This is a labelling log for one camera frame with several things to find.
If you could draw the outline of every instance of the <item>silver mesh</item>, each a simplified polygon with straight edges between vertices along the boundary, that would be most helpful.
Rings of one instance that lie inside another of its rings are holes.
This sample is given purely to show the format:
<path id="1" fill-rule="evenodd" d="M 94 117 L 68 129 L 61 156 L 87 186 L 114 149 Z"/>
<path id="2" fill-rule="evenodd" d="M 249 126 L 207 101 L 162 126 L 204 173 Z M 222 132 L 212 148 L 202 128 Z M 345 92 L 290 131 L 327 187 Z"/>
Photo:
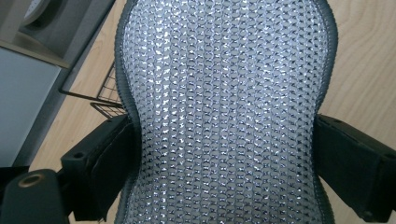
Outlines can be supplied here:
<path id="1" fill-rule="evenodd" d="M 123 223 L 322 222 L 326 35 L 313 0 L 139 1 L 122 54 L 143 154 Z"/>

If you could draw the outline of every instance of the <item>floor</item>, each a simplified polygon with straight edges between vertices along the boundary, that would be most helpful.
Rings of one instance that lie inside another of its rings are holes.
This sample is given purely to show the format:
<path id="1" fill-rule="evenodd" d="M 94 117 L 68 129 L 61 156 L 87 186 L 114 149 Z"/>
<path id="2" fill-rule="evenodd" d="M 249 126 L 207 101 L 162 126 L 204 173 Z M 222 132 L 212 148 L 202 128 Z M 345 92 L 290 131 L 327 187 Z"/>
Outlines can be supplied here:
<path id="1" fill-rule="evenodd" d="M 110 12 L 72 91 L 97 94 L 113 62 L 114 34 L 123 2 L 117 1 Z M 329 0 L 329 4 L 337 20 L 339 46 L 331 86 L 319 112 L 396 148 L 396 1 Z M 104 120 L 88 101 L 66 97 L 31 169 L 59 170 L 62 155 Z M 330 188 L 326 190 L 336 223 L 364 223 Z M 108 223 L 114 222 L 116 208 L 115 203 Z M 395 222 L 393 213 L 389 223 Z"/>

